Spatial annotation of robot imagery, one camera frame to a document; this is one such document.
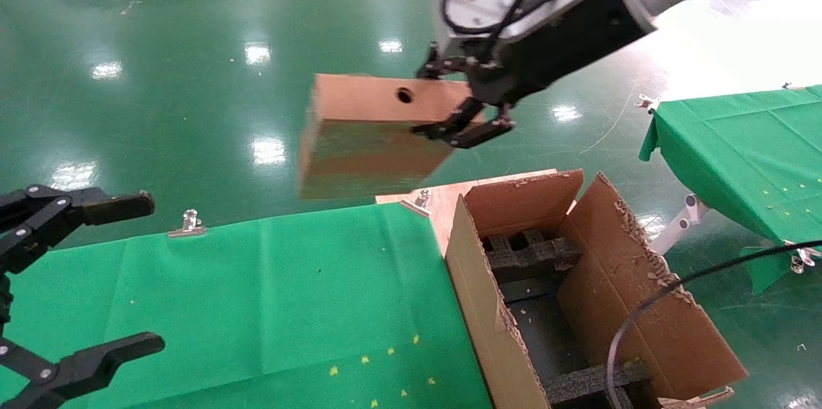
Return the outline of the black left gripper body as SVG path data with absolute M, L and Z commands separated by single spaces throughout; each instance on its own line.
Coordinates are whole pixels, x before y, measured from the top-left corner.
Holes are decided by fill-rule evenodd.
M 0 281 L 0 325 L 5 327 L 11 320 L 11 306 L 13 302 L 13 295 L 11 293 L 11 281 L 5 275 L 1 275 Z

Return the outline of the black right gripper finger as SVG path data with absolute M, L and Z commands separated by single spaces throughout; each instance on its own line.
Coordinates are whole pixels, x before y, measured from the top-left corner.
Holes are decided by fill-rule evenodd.
M 476 56 L 479 43 L 457 43 L 455 54 L 446 54 L 439 43 L 429 43 L 426 60 L 416 72 L 417 79 L 439 80 L 443 76 L 462 73 L 468 82 L 480 78 L 480 67 Z
M 496 116 L 480 125 L 472 126 L 475 117 L 482 114 L 487 103 L 475 97 L 467 97 L 450 111 L 443 121 L 426 123 L 411 128 L 411 134 L 425 137 L 432 142 L 444 142 L 452 148 L 470 149 L 506 134 L 516 126 L 511 119 L 514 105 L 502 103 L 495 105 Z

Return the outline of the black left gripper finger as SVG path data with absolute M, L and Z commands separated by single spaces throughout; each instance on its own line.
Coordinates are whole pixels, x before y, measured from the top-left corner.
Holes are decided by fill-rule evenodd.
M 95 345 L 52 363 L 7 338 L 1 339 L 1 364 L 28 383 L 3 408 L 58 408 L 67 401 L 110 385 L 121 365 L 161 352 L 165 341 L 155 333 L 138 333 Z
M 99 187 L 62 191 L 28 186 L 1 198 L 2 274 L 20 274 L 82 225 L 105 225 L 152 215 L 146 191 L 107 195 Z

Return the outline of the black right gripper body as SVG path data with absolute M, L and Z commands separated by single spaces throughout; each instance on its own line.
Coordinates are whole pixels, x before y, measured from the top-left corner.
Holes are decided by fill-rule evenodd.
M 624 0 L 581 0 L 555 22 L 499 44 L 497 67 L 469 69 L 469 87 L 488 105 L 514 105 L 648 34 Z

